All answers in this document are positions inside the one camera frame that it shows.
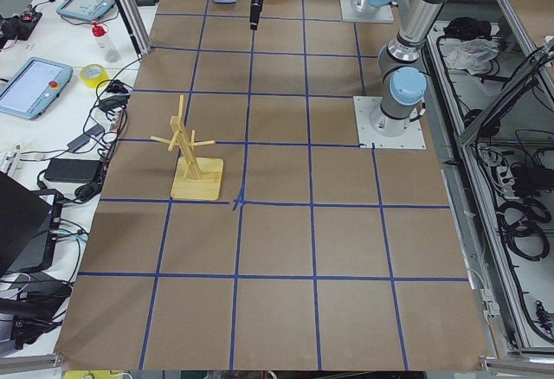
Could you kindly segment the upper teach pendant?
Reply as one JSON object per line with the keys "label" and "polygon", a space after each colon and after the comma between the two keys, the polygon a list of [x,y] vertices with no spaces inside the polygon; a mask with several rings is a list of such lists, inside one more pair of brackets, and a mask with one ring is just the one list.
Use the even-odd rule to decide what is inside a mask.
{"label": "upper teach pendant", "polygon": [[65,0],[57,9],[59,16],[92,22],[103,18],[115,5],[115,0]]}

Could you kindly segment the teach pendant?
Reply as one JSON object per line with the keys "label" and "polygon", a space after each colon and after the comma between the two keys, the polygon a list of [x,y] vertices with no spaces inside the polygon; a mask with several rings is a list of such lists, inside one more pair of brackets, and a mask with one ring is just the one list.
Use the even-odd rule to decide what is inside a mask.
{"label": "teach pendant", "polygon": [[115,0],[65,0],[57,9],[59,16],[92,22],[103,18],[115,5]]}
{"label": "teach pendant", "polygon": [[22,119],[42,115],[71,81],[69,65],[30,58],[1,90],[1,112]]}

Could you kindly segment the red cap squeeze bottle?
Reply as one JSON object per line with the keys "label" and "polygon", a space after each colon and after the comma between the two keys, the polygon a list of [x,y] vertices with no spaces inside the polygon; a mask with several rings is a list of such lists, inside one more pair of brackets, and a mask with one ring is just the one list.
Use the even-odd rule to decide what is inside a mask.
{"label": "red cap squeeze bottle", "polygon": [[101,24],[93,22],[92,34],[107,62],[114,63],[120,60],[119,51]]}

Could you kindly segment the yellow tape roll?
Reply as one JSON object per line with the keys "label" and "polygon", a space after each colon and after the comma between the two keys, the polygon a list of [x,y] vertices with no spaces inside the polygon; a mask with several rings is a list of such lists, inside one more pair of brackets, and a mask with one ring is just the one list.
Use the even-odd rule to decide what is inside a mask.
{"label": "yellow tape roll", "polygon": [[79,76],[86,87],[96,88],[99,85],[106,84],[109,81],[109,75],[105,68],[97,63],[84,66]]}

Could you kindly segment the wooden mug tree stand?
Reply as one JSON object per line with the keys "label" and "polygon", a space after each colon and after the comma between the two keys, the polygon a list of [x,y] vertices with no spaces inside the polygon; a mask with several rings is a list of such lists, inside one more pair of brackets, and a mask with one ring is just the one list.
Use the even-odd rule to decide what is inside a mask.
{"label": "wooden mug tree stand", "polygon": [[184,96],[179,97],[177,115],[171,116],[171,138],[151,136],[151,140],[167,144],[167,150],[177,146],[181,156],[177,160],[171,197],[178,200],[216,201],[220,194],[224,162],[220,158],[198,157],[195,148],[214,145],[215,140],[196,141],[196,131],[187,132],[184,125]]}

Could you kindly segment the black cloth bundle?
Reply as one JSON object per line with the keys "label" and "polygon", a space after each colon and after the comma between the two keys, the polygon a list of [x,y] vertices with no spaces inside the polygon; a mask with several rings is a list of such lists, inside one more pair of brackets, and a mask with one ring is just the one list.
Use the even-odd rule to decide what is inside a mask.
{"label": "black cloth bundle", "polygon": [[477,38],[490,40],[492,26],[488,21],[480,21],[472,17],[457,17],[444,29],[445,35],[461,41],[471,41]]}

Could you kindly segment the black electronics board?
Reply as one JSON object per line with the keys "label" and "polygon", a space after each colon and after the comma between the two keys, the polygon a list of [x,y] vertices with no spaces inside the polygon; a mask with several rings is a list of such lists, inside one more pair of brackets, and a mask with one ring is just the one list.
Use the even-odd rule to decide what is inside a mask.
{"label": "black electronics board", "polygon": [[31,4],[20,15],[1,17],[1,48],[8,41],[27,41],[42,18]]}

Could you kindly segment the white crumpled cloth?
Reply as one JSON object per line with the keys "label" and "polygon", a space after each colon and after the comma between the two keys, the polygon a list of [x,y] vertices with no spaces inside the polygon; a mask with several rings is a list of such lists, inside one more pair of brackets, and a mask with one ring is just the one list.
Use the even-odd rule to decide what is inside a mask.
{"label": "white crumpled cloth", "polygon": [[461,42],[446,56],[448,68],[467,70],[470,74],[483,74],[492,66],[499,53],[499,44],[486,39]]}

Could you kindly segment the lower teach pendant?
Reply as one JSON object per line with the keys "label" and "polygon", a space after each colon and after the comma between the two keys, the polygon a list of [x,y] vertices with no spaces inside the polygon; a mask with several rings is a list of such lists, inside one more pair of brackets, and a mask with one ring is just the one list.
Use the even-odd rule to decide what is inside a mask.
{"label": "lower teach pendant", "polygon": [[30,58],[1,90],[1,112],[22,119],[42,115],[71,81],[69,65]]}

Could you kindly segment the black power adapter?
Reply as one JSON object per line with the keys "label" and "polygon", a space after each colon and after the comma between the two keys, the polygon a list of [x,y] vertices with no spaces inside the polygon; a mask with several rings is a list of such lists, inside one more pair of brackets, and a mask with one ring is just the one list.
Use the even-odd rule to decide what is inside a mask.
{"label": "black power adapter", "polygon": [[96,178],[99,167],[99,160],[54,158],[50,160],[44,178],[57,183],[88,183]]}

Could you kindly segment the brown paper table cover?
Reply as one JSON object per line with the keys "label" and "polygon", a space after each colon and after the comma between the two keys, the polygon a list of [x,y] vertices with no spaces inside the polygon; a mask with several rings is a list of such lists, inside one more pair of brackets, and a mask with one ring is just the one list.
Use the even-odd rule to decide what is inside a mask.
{"label": "brown paper table cover", "polygon": [[[398,24],[339,0],[161,0],[56,349],[72,369],[474,370],[487,354],[434,146],[358,145]],[[224,162],[178,200],[184,125]]]}

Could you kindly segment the black laptop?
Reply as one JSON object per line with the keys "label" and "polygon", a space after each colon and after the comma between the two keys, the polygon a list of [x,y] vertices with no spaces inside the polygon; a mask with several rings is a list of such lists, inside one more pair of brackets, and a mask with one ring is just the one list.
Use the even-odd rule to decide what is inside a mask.
{"label": "black laptop", "polygon": [[36,273],[52,265],[62,194],[29,190],[1,174],[1,274]]}

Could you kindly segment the aluminium frame post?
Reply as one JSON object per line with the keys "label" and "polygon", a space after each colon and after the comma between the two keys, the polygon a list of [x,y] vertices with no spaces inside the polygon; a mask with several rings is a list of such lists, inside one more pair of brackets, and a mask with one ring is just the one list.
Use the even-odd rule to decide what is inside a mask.
{"label": "aluminium frame post", "polygon": [[136,0],[115,0],[115,2],[136,55],[147,55],[151,50],[151,41]]}

